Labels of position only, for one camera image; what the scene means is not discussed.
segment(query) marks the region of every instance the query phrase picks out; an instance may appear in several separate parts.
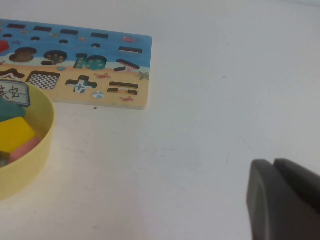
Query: rectangular slot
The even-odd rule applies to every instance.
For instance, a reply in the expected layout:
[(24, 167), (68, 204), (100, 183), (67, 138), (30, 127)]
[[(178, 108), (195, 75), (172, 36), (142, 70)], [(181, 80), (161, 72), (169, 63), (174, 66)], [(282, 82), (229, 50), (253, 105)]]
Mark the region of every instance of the rectangular slot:
[(60, 31), (61, 34), (71, 34), (71, 35), (78, 35), (79, 31), (76, 30), (69, 30), (69, 29), (62, 29)]
[(123, 59), (117, 59), (116, 60), (118, 63), (122, 64), (122, 65), (125, 65), (127, 67), (130, 67), (130, 68), (133, 68), (133, 69), (139, 69), (140, 67), (132, 62), (129, 62), (129, 61), (126, 61), (126, 60), (123, 60)]
[(93, 32), (93, 33), (91, 33), (91, 37), (108, 39), (108, 38), (109, 38), (109, 34), (103, 34), (103, 33)]
[(115, 94), (128, 94), (128, 95), (138, 95), (138, 91), (136, 90), (126, 90), (126, 89), (118, 89), (118, 88), (108, 88), (108, 93), (115, 93)]
[(115, 72), (121, 72), (121, 71), (125, 71), (126, 67), (125, 66), (121, 66), (121, 67), (116, 67), (115, 69), (113, 69)]
[(42, 32), (51, 32), (52, 27), (35, 26), (33, 30), (35, 30), (35, 31), (42, 31)]
[(125, 82), (116, 82), (116, 81), (110, 82), (109, 86), (112, 86), (112, 87), (127, 87), (127, 88), (132, 88), (132, 89), (139, 88), (138, 84), (125, 83)]
[(108, 88), (108, 93), (117, 93), (118, 88)]
[(10, 29), (25, 29), (26, 25), (22, 25), (22, 24), (13, 24), (10, 23), (8, 26), (6, 26), (7, 28)]
[(119, 51), (142, 54), (142, 49), (134, 47), (120, 46)]

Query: checkered pattern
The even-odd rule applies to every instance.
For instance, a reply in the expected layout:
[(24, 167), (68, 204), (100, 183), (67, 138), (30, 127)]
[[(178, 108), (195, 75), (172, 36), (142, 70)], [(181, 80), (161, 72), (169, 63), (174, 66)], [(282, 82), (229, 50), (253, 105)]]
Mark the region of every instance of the checkered pattern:
[(28, 83), (40, 89), (54, 89), (58, 80), (58, 76), (35, 73), (31, 75)]

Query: yellow puzzle piece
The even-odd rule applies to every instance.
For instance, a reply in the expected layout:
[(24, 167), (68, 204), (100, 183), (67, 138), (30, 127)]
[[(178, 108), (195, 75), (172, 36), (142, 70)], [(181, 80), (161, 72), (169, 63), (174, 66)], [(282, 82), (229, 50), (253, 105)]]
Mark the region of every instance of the yellow puzzle piece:
[(0, 152), (12, 153), (36, 133), (22, 117), (0, 122)]

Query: black plastic object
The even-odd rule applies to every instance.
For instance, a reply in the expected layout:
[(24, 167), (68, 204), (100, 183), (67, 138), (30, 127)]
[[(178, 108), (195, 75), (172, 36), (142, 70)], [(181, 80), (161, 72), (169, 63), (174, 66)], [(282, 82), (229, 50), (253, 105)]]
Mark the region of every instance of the black plastic object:
[(320, 176), (287, 159), (251, 163), (253, 240), (320, 240)]

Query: shape puzzle board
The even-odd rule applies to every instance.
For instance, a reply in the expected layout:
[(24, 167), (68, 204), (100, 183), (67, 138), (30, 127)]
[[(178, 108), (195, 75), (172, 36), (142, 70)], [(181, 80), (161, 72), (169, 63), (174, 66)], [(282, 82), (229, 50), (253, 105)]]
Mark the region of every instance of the shape puzzle board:
[(0, 19), (0, 78), (56, 102), (145, 108), (151, 49), (150, 36)]

